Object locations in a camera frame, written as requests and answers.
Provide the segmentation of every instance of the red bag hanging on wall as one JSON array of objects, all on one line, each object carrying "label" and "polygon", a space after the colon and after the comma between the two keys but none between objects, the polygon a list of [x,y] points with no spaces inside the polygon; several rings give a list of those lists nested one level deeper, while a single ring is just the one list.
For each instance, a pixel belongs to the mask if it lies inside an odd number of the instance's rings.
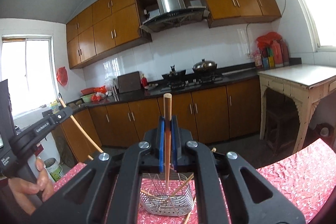
[{"label": "red bag hanging on wall", "polygon": [[56,72],[57,82],[61,84],[61,86],[65,86],[68,83],[68,73],[65,67],[59,68]]}]

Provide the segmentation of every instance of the hand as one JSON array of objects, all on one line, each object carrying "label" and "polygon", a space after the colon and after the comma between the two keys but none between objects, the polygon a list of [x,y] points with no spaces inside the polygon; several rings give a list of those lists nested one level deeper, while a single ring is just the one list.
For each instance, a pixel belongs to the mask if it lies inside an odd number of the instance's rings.
[{"label": "hand", "polygon": [[16,202],[29,215],[31,215],[36,210],[36,208],[26,197],[26,194],[34,195],[41,191],[43,192],[42,201],[45,202],[54,193],[54,186],[48,177],[47,170],[44,168],[44,162],[37,158],[35,165],[40,172],[36,184],[20,178],[8,179],[8,185]]}]

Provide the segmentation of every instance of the backsplash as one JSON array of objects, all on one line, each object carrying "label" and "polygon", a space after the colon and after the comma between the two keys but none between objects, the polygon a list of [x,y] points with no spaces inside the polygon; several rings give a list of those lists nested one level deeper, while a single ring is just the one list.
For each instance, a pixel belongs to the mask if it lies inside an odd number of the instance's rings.
[{"label": "backsplash", "polygon": [[[272,31],[270,23],[250,24],[248,34],[250,51],[256,49],[257,37]],[[253,61],[249,52],[246,24],[209,29],[206,21],[172,28],[152,34],[153,42],[134,47],[100,60],[83,69],[87,87],[102,86],[108,76],[133,71],[144,73],[148,81],[162,79],[162,74],[192,67],[202,59],[213,60],[218,67]]]}]

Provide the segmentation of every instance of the white table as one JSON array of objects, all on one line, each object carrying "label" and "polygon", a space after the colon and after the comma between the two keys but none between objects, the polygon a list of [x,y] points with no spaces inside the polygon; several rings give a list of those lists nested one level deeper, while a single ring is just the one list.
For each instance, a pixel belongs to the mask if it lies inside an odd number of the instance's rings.
[{"label": "white table", "polygon": [[308,124],[320,100],[336,90],[336,68],[295,65],[258,72],[261,90],[260,139],[266,125],[266,89],[293,99],[299,113],[300,128],[293,154],[302,149]]}]

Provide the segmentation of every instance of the stool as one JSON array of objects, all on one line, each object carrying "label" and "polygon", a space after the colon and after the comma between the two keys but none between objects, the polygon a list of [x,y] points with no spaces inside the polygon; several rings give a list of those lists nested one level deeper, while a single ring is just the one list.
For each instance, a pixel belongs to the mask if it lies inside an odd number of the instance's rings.
[{"label": "stool", "polygon": [[[277,125],[274,129],[271,128],[272,121]],[[299,124],[298,112],[293,102],[285,102],[282,106],[268,107],[266,110],[266,143],[275,155],[295,141],[296,135],[290,136],[289,134],[290,126],[293,127],[295,122]]]}]

